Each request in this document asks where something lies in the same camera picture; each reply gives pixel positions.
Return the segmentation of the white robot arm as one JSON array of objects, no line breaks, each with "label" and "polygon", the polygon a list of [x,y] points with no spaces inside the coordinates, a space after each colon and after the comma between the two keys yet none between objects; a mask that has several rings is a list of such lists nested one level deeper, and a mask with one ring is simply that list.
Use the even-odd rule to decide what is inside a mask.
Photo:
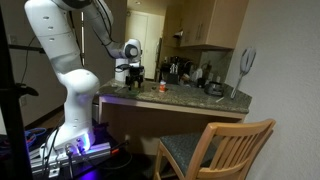
[{"label": "white robot arm", "polygon": [[92,100],[100,87],[95,74],[85,69],[80,49],[66,14],[80,10],[96,36],[114,59],[138,62],[139,42],[125,43],[111,38],[113,17],[104,0],[27,0],[24,5],[29,23],[43,47],[59,82],[67,89],[65,122],[41,149],[43,156],[56,157],[70,144],[87,151],[95,141],[92,127]]}]

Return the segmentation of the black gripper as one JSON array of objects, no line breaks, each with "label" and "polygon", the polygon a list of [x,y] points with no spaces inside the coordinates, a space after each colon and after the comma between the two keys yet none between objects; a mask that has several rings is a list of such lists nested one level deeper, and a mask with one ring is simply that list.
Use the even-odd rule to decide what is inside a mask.
[{"label": "black gripper", "polygon": [[132,90],[133,82],[138,82],[139,89],[140,90],[143,89],[144,87],[143,76],[144,76],[143,66],[139,66],[139,67],[131,66],[129,69],[129,76],[128,76],[128,82],[129,82],[128,89]]}]

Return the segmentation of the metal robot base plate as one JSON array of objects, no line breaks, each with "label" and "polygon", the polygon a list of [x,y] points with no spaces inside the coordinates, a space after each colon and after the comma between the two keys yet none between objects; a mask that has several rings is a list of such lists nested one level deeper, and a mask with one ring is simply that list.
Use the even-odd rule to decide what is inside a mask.
[{"label": "metal robot base plate", "polygon": [[44,175],[56,178],[65,167],[74,167],[76,164],[107,157],[111,154],[109,143],[93,145],[85,150],[80,145],[65,145],[61,150],[48,150],[45,145],[29,153],[33,175]]}]

